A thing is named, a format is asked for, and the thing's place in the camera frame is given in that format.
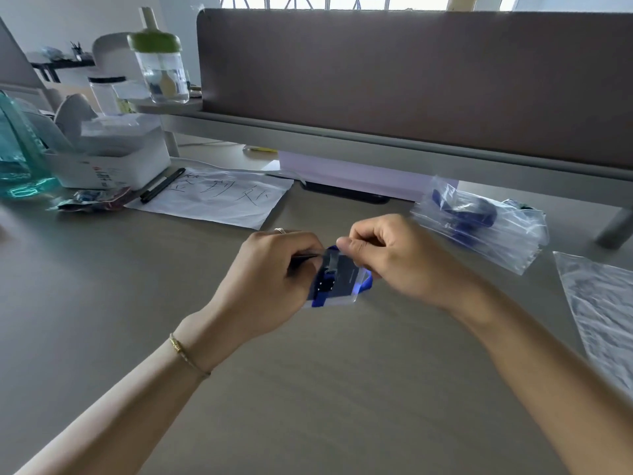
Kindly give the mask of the black side table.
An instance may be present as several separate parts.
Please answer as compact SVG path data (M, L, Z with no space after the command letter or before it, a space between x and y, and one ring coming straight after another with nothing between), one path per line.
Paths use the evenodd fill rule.
M52 61L37 53L27 54L27 61L44 81L52 83L60 83L58 70L94 68L96 66L93 60L60 59Z

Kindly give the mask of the blue-green glass bottle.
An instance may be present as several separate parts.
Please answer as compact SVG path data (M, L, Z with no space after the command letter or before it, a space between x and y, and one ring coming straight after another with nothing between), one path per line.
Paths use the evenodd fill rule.
M0 198L22 199L60 186L45 145L19 104L0 90Z

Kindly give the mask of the person's left forearm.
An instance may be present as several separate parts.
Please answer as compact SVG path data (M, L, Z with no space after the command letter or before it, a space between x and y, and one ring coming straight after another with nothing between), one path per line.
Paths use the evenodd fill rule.
M199 311L15 475L135 475L204 378L247 338L236 313Z

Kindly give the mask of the brown desk divider panel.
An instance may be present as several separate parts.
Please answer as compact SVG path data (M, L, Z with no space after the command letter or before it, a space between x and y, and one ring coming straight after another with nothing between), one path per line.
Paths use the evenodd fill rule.
M203 111L633 169L633 14L204 9Z

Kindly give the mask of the person's right hand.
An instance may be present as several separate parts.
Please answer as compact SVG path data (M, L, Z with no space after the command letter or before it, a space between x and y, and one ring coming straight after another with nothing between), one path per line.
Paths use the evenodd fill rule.
M479 281L428 231L403 215L358 221L346 237L367 240L376 246L376 262L362 267L400 293L436 308L456 311Z

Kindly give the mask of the grey desk shelf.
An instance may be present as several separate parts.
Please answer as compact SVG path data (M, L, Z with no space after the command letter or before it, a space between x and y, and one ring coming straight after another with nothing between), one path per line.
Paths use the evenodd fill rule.
M228 116L202 111L201 99L186 104L132 99L130 104L138 112L161 116L171 136L218 139L619 207L595 243L618 249L633 238L633 170Z

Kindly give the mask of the person's left hand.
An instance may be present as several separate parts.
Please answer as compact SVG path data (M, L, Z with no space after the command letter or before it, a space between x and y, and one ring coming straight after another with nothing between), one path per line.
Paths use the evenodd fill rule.
M275 330L304 305L313 279L282 279L280 271L277 231L251 234L208 304L234 343Z

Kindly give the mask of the clear jar with black lid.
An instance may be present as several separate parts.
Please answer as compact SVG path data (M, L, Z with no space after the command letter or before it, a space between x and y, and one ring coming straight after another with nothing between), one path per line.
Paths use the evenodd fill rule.
M118 98L115 91L115 85L125 82L126 77L92 75L88 80L99 109L105 116L118 116L128 112L125 103Z

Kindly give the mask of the white tissue box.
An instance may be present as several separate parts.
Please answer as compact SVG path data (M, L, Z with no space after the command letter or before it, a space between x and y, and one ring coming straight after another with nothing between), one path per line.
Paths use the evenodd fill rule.
M69 189L139 190L171 165L158 116L100 116L83 94L67 96L44 135L43 157Z

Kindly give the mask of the clear cup with green lid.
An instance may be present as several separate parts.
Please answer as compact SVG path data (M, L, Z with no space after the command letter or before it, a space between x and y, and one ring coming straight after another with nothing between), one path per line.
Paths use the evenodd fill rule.
M127 36L142 79L156 104L186 104L189 86L178 36L158 28L151 7L140 7L143 29Z

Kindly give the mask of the white paper with black writing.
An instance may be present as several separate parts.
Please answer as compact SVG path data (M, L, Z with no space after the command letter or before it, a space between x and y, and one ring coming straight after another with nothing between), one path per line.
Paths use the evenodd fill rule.
M258 231L294 180L254 172L186 168L150 201L126 208Z

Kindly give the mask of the black marker pen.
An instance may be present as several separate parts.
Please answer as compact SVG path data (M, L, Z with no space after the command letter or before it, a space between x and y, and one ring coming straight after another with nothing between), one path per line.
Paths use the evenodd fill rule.
M143 205L147 204L185 173L186 168L178 168L170 175L163 177L139 196L140 203Z

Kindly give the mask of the clear bag with blue strap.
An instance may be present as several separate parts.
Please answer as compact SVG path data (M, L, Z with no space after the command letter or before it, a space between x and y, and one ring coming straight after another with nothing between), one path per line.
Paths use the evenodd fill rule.
M294 273L312 258L320 258L321 267L311 283L303 309L352 304L359 294L372 288L372 273L356 266L336 246L320 252L304 251L293 255L288 273Z

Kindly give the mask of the person's right forearm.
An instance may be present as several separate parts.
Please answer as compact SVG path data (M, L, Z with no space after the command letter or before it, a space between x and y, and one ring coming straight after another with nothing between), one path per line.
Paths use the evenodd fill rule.
M483 345L571 475L633 475L633 403L484 280L460 279L447 309Z

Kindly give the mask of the empty clear plastic bag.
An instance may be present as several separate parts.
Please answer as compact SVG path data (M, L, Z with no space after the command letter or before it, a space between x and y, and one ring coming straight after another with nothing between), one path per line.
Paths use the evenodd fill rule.
M553 256L590 364L633 401L633 271Z

